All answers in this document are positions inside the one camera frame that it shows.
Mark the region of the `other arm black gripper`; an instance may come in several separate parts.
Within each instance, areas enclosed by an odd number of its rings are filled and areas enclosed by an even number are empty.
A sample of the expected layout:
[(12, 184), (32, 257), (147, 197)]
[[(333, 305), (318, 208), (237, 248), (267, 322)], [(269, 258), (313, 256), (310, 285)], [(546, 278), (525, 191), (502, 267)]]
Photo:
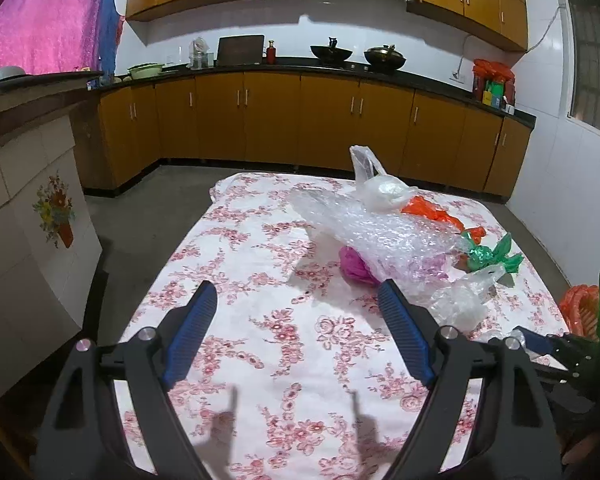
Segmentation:
[[(600, 277), (596, 286), (600, 289)], [(587, 404), (600, 405), (600, 316), (598, 341), (576, 336), (567, 331), (561, 335), (541, 335), (528, 328), (517, 326), (513, 335), (524, 348), (537, 356), (551, 356), (560, 364), (558, 368), (540, 367), (543, 382), (556, 382), (569, 387)]]

